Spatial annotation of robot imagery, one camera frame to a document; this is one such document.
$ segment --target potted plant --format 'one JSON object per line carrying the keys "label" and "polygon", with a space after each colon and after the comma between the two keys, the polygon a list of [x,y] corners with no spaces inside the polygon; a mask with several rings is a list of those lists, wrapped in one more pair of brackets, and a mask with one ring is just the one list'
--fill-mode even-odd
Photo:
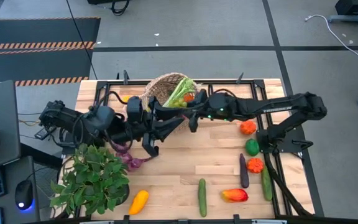
{"label": "potted plant", "polygon": [[82,144],[72,159],[72,169],[63,168],[63,185],[51,181],[52,190],[59,194],[50,201],[51,207],[66,205],[67,214],[72,214],[84,205],[87,215],[95,211],[104,214],[127,200],[129,181],[126,165],[119,157],[105,147]]}

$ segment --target floor mat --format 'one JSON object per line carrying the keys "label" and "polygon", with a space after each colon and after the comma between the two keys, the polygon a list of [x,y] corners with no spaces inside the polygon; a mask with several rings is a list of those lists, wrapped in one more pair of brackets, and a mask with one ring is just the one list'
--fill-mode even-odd
{"label": "floor mat", "polygon": [[89,79],[100,18],[0,19],[0,82],[16,86],[74,83]]}

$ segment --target wicker basket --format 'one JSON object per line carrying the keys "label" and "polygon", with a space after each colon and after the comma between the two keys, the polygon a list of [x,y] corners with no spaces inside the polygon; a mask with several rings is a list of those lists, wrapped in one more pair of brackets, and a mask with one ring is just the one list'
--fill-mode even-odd
{"label": "wicker basket", "polygon": [[[149,103],[149,98],[151,96],[155,96],[163,105],[170,97],[172,92],[175,90],[180,81],[187,76],[182,73],[168,73],[162,75],[154,80],[152,80],[149,84],[147,84],[145,88],[145,93],[139,96],[142,99],[143,108],[147,108],[147,104]],[[188,129],[188,120],[184,120],[182,124],[180,124],[174,132],[177,133],[180,130]]]}

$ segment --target cucumber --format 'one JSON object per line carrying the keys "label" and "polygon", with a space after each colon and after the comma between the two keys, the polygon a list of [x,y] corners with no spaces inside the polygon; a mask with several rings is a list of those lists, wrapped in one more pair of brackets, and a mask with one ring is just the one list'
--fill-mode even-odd
{"label": "cucumber", "polygon": [[262,188],[264,190],[265,199],[267,201],[271,201],[273,198],[272,182],[270,181],[269,171],[267,170],[266,166],[264,166],[261,176],[262,176]]}
{"label": "cucumber", "polygon": [[198,205],[200,206],[200,215],[206,216],[206,183],[204,179],[198,182]]}
{"label": "cucumber", "polygon": [[240,154],[240,183],[241,187],[243,188],[249,187],[249,177],[246,166],[246,159],[242,153]]}

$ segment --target wooden table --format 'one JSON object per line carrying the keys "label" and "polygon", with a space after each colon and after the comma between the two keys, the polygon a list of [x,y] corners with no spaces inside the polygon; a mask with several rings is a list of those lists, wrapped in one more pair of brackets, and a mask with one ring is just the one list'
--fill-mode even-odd
{"label": "wooden table", "polygon": [[[265,79],[268,98],[284,96],[280,79]],[[93,104],[97,81],[82,81],[75,109],[87,112]],[[214,89],[227,88],[238,97],[251,98],[250,88],[244,85],[213,85]],[[114,86],[114,91],[123,95],[141,95],[144,86]],[[115,111],[125,113],[124,107],[114,95],[110,96],[109,106]],[[273,113],[274,123],[280,123],[288,112]],[[114,212],[109,210],[104,215],[94,213],[92,220],[122,220],[128,213],[134,195],[140,190],[150,193],[149,201],[138,215],[131,220],[177,220],[202,219],[198,208],[198,181],[204,178],[207,182],[207,219],[232,219],[234,214],[241,218],[273,218],[273,206],[264,199],[260,174],[249,173],[250,186],[246,189],[249,195],[244,203],[226,203],[220,197],[225,189],[241,188],[239,183],[239,154],[244,153],[244,146],[249,138],[239,132],[238,122],[227,122],[203,119],[199,121],[196,133],[188,129],[169,135],[160,146],[160,155],[142,165],[128,175],[130,196]],[[134,157],[148,157],[142,146],[135,142],[131,154]],[[288,188],[298,201],[311,213],[314,212],[308,184],[301,160],[293,154],[281,154],[283,172]],[[282,194],[277,189],[281,212],[284,212]]]}

